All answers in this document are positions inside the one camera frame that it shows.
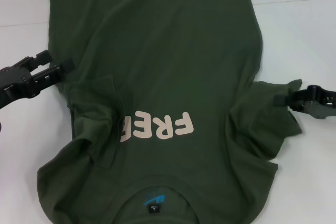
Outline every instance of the green t-shirt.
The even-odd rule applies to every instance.
[[[55,224],[245,224],[300,127],[254,82],[250,0],[50,0],[49,50],[74,139],[38,172]]]

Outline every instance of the white table surface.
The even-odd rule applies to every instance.
[[[264,40],[258,79],[303,79],[336,91],[336,0],[252,0]],[[48,0],[0,0],[0,68],[47,48]],[[304,133],[285,141],[268,202],[255,224],[336,220],[336,118],[296,113]],[[50,224],[37,170],[71,140],[69,111],[55,88],[0,110],[0,224]]]

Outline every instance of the white lettering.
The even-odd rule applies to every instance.
[[[124,136],[121,136],[121,142],[125,142],[126,140],[130,139],[132,136],[132,130],[131,130],[131,117],[125,116],[125,125],[122,132],[125,132]]]
[[[135,121],[134,125],[143,128],[144,131],[133,131],[134,136],[139,138],[150,138],[152,136],[151,115],[142,111],[136,111],[135,115],[143,118],[143,121]]]
[[[153,123],[159,126],[156,130],[156,135],[159,139],[168,139],[173,137],[174,130],[170,116],[166,115],[164,117],[164,122],[162,122],[159,118],[153,118]],[[167,130],[167,135],[163,135],[164,130]]]
[[[176,126],[185,125],[185,128],[177,129],[175,131],[175,133],[177,135],[184,135],[184,134],[192,133],[194,131],[194,126],[193,126],[193,122],[191,121],[191,118],[189,116],[189,113],[184,112],[182,114],[182,116],[183,116],[182,119],[178,119],[178,120],[175,121],[175,125]]]

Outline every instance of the olive green t-shirt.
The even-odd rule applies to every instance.
[[[73,140],[38,172],[54,224],[250,224],[300,127],[254,82],[250,0],[50,0]]]

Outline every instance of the clothing tag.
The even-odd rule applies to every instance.
[[[148,212],[150,214],[156,214],[160,212],[160,205],[149,205]]]

